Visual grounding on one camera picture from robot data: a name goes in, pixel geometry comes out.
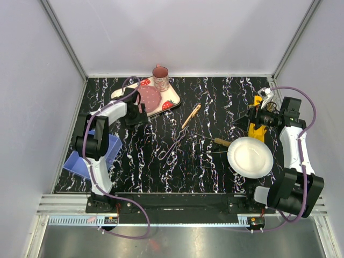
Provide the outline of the yellow test tube rack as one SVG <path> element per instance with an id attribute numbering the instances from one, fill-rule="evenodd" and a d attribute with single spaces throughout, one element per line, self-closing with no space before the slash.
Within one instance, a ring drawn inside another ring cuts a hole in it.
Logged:
<path id="1" fill-rule="evenodd" d="M 254 96 L 254 103 L 251 106 L 257 106 L 262 102 L 262 97 L 255 95 Z M 249 131 L 248 131 L 248 136 L 255 138 L 257 140 L 262 141 L 263 143 L 265 143 L 265 134 L 267 132 L 266 126 L 262 125 L 260 128 L 255 129 L 255 124 L 254 123 L 250 123 L 249 126 Z"/>

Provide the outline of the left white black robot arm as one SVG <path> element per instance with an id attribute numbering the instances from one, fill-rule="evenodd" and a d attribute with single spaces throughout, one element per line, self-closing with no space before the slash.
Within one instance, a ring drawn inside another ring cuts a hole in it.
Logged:
<path id="1" fill-rule="evenodd" d="M 94 113 L 77 117 L 72 136 L 73 150 L 83 159 L 91 178 L 91 192 L 99 195 L 97 206 L 105 213 L 112 212 L 116 200 L 110 196 L 112 182 L 106 167 L 105 154 L 109 148 L 109 126 L 119 120 L 122 127 L 131 128 L 148 123 L 144 103 L 137 89 L 126 88 L 124 95 Z"/>

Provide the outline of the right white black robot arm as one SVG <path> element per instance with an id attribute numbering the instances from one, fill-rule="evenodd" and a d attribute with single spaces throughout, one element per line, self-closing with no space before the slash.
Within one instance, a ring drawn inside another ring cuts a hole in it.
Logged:
<path id="1" fill-rule="evenodd" d="M 282 213 L 295 215 L 293 221 L 307 218 L 317 202 L 324 179 L 316 176 L 309 162 L 306 147 L 306 131 L 310 128 L 300 119 L 302 101 L 284 97 L 281 109 L 268 110 L 271 97 L 261 98 L 250 105 L 248 112 L 236 119 L 234 126 L 249 133 L 262 126 L 277 130 L 283 147 L 284 168 L 270 187 L 258 185 L 250 189 L 244 199 L 244 207 L 256 213 L 263 205 Z M 273 155 L 261 138 L 251 135 L 234 140 L 228 148 L 227 159 L 234 171 L 247 178 L 261 178 L 273 168 Z"/>

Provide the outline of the pink dotted plate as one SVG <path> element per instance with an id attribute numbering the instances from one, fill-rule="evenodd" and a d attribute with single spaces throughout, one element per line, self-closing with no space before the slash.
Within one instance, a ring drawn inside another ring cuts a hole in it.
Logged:
<path id="1" fill-rule="evenodd" d="M 140 95 L 140 103 L 145 105 L 146 112 L 151 113 L 155 111 L 162 101 L 161 93 L 154 86 L 140 86 L 138 89 Z"/>

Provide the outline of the white paper plate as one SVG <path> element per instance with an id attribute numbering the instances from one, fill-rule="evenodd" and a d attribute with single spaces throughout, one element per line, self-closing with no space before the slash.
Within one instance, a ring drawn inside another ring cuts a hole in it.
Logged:
<path id="1" fill-rule="evenodd" d="M 246 178 L 257 179 L 267 176 L 274 165 L 274 159 L 268 146 L 252 137 L 234 140 L 227 151 L 231 168 Z"/>

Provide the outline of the wooden clothespin clamp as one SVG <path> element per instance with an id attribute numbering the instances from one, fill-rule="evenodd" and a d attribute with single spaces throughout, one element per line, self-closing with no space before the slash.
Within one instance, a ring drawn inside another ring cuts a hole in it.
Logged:
<path id="1" fill-rule="evenodd" d="M 186 126 L 188 125 L 188 123 L 190 122 L 190 120 L 197 114 L 197 112 L 201 109 L 201 105 L 198 104 L 194 110 L 191 112 L 191 114 L 188 116 L 188 118 L 186 119 L 186 121 L 183 123 L 182 125 L 182 129 L 185 129 Z"/>

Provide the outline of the pink floral mug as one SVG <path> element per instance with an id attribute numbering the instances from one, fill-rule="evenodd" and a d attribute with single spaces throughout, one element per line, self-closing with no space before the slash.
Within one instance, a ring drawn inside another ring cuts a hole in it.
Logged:
<path id="1" fill-rule="evenodd" d="M 169 71 L 166 67 L 156 65 L 152 71 L 154 86 L 160 92 L 167 91 L 169 88 Z"/>

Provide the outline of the blue plastic bin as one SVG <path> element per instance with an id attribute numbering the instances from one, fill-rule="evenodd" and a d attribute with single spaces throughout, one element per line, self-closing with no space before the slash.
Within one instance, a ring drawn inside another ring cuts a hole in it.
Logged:
<path id="1" fill-rule="evenodd" d="M 109 147 L 105 154 L 106 167 L 109 171 L 115 158 L 122 148 L 122 141 L 119 137 L 109 134 Z M 63 165 L 63 168 L 69 172 L 85 178 L 86 180 L 91 180 L 86 164 L 83 159 L 79 156 L 77 151 L 73 151 L 69 158 Z"/>

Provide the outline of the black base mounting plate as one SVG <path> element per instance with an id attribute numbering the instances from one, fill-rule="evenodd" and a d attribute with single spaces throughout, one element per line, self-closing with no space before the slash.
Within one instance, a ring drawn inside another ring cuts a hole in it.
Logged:
<path id="1" fill-rule="evenodd" d="M 116 198 L 92 193 L 87 198 L 87 213 L 128 214 L 139 211 L 140 204 L 146 211 L 216 211 L 229 214 L 272 213 L 266 205 L 253 200 L 244 193 L 117 193 Z"/>

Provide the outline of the right controller box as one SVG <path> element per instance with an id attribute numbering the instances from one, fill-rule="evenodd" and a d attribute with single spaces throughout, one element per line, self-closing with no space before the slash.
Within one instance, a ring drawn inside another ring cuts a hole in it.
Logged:
<path id="1" fill-rule="evenodd" d="M 265 218 L 264 217 L 252 217 L 248 219 L 248 223 L 250 227 L 264 227 L 265 226 Z"/>

